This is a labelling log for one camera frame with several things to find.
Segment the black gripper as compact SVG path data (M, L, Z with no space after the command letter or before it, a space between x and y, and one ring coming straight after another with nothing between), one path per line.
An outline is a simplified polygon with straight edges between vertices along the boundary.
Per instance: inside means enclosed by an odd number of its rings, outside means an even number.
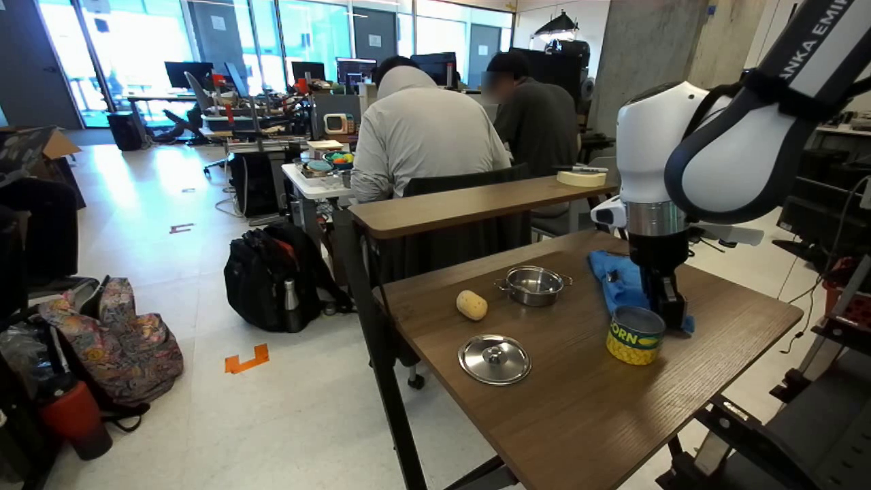
M630 257L641 267L648 305L665 320L673 332L693 332L686 301L678 290L676 269L688 259L688 239L683 234L667 237L630 237Z

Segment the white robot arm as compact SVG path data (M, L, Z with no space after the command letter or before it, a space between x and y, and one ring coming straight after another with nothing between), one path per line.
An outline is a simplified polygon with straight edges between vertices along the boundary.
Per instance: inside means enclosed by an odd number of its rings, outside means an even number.
M871 0L804 0L757 69L736 86L661 88L618 110L618 203L648 309L676 332L676 269L695 220L742 225L785 203L814 128L861 91Z

